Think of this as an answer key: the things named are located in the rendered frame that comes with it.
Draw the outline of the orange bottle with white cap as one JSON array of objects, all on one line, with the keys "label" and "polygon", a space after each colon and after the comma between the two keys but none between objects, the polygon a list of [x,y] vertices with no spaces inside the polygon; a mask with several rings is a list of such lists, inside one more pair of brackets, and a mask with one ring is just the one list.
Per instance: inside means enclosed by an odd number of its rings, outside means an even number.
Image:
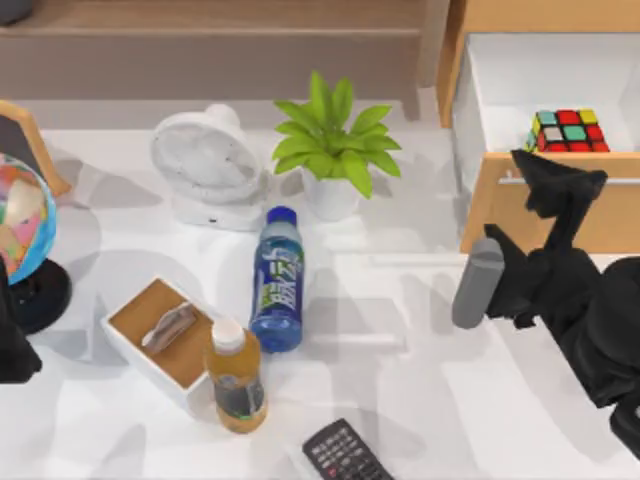
[{"label": "orange bottle with white cap", "polygon": [[267,415],[267,397],[261,379],[259,340],[235,320],[215,320],[204,353],[218,417],[225,428],[249,434]]}]

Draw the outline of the multicoloured puzzle cube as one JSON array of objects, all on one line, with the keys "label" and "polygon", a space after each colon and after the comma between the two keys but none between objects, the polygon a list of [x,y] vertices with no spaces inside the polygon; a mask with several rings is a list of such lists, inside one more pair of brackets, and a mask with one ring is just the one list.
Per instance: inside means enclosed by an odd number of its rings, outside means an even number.
[{"label": "multicoloured puzzle cube", "polygon": [[524,143],[527,152],[609,152],[592,109],[536,111]]}]

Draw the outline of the blue bottle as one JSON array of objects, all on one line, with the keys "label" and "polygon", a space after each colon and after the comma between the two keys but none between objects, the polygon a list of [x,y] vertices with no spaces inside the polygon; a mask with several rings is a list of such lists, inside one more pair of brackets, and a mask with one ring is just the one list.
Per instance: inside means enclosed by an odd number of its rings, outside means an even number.
[{"label": "blue bottle", "polygon": [[251,332],[266,353],[285,353],[302,340],[305,254],[297,213],[278,205],[266,214],[254,255]]}]

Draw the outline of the colourful globe on black base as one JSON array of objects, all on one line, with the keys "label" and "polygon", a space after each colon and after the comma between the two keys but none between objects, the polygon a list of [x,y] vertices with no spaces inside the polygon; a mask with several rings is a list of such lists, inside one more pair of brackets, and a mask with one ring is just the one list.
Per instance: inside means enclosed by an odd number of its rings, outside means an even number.
[{"label": "colourful globe on black base", "polygon": [[57,207],[33,168],[0,154],[0,305],[26,335],[53,325],[72,294],[67,270],[49,258]]}]

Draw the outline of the wooden framed blackboard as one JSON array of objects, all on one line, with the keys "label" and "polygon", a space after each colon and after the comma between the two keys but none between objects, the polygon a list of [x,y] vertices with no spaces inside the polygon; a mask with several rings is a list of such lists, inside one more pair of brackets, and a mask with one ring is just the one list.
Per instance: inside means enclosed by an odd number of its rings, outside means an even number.
[{"label": "wooden framed blackboard", "polygon": [[59,197],[71,185],[56,170],[34,116],[26,108],[0,99],[0,154],[24,162]]}]

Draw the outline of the pale grey rounded box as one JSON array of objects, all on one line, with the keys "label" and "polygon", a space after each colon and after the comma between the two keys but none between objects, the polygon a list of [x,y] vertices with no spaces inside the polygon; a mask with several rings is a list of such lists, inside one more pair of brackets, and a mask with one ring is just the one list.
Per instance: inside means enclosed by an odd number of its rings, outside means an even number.
[{"label": "pale grey rounded box", "polygon": [[495,239],[481,238],[474,243],[452,303],[456,327],[473,329],[481,323],[504,268],[504,255]]}]

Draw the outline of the white desk fan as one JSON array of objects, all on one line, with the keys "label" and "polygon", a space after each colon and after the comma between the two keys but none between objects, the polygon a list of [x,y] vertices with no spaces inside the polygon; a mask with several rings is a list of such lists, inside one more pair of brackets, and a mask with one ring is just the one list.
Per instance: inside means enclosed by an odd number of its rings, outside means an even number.
[{"label": "white desk fan", "polygon": [[150,155],[171,187],[177,220],[237,232],[262,227],[269,173],[231,106],[165,118],[153,131]]}]

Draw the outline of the pale wooden cabinet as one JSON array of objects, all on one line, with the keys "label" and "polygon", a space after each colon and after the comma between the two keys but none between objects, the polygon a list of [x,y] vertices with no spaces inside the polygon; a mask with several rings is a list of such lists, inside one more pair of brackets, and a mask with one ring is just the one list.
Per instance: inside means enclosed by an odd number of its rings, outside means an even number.
[{"label": "pale wooden cabinet", "polygon": [[435,82],[443,128],[470,33],[640,33],[640,0],[450,0]]}]

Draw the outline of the wooden stepped shelf unit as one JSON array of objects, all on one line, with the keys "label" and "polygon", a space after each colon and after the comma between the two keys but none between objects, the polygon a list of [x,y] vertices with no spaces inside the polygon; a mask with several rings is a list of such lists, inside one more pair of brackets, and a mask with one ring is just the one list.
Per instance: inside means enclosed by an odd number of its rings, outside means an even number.
[{"label": "wooden stepped shelf unit", "polygon": [[0,26],[0,99],[45,128],[145,128],[213,102],[246,124],[313,72],[401,117],[434,111],[450,0],[34,0]]}]

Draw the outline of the pale wooden drawer front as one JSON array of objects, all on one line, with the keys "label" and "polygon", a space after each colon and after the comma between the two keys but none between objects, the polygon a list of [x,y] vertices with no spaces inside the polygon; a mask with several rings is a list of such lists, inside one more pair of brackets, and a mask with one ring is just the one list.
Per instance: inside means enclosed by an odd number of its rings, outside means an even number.
[{"label": "pale wooden drawer front", "polygon": [[[640,177],[640,152],[545,153],[545,158],[583,170],[604,170],[609,177]],[[522,178],[509,153],[487,152],[473,190],[460,251],[467,253],[484,236],[486,224],[498,225],[525,252],[544,244],[553,221],[526,209],[527,185],[499,185],[501,177]],[[592,254],[640,253],[640,186],[607,184],[594,201],[574,245]]]}]

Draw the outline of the green plant in white pot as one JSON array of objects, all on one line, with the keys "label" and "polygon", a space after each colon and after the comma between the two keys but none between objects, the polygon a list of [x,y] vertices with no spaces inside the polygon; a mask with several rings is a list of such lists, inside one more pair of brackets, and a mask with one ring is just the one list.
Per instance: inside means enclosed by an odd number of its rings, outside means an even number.
[{"label": "green plant in white pot", "polygon": [[274,102],[287,117],[275,128],[283,139],[272,152],[274,173],[301,170],[309,207],[327,222],[348,218],[362,199],[372,198],[372,168],[392,178],[401,176],[392,156],[401,146],[384,123],[392,106],[374,104],[354,114],[354,101],[349,78],[331,86],[314,70],[306,101]]}]

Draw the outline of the dark grey round object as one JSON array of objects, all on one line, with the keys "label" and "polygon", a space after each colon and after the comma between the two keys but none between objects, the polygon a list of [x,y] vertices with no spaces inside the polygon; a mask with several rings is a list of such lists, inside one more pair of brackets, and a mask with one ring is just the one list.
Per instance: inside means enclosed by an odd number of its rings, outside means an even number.
[{"label": "dark grey round object", "polygon": [[28,18],[33,9],[34,0],[0,0],[0,27]]}]

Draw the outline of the white and wooden tissue box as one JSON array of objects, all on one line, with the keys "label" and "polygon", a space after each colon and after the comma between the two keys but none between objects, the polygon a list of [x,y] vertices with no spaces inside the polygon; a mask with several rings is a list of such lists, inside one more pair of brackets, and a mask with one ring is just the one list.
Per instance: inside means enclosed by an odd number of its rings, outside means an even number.
[{"label": "white and wooden tissue box", "polygon": [[[143,338],[170,310],[188,304],[195,321],[161,351],[152,353]],[[174,403],[196,416],[214,403],[205,367],[213,319],[207,306],[160,277],[101,319],[107,341],[127,362]]]}]

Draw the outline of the black calculator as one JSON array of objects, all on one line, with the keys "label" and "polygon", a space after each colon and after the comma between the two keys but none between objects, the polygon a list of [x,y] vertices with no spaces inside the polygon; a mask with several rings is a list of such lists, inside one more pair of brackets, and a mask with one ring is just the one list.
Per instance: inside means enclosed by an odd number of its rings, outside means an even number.
[{"label": "black calculator", "polygon": [[395,480],[344,418],[307,439],[302,452],[322,480]]}]

